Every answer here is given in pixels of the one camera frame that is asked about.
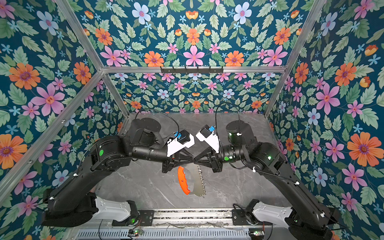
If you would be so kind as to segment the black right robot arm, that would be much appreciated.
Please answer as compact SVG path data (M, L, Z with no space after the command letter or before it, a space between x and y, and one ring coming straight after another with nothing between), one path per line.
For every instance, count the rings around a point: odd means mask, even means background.
M209 147L194 163L218 173L224 163L242 162L244 168L264 176L289 201L290 207L268 205L253 199L238 212L251 225L268 222L289 230L297 240L331 240L329 225L338 223L340 212L322 204L292 171L285 155L272 143L259 142L251 126L242 120L226 126L228 145L222 145L214 127L205 125L196 134Z

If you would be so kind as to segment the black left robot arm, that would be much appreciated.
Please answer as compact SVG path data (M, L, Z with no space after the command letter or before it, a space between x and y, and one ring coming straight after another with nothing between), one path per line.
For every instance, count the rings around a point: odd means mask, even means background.
M90 220L112 220L120 226L132 226L140 213L134 201L114 202L98 197L91 190L103 179L132 160L162 164L162 172L192 161L187 148L195 139L182 130L164 140L161 124L151 118L135 119L122 136L108 136L96 142L78 169L57 189L47 190L42 225L73 228Z

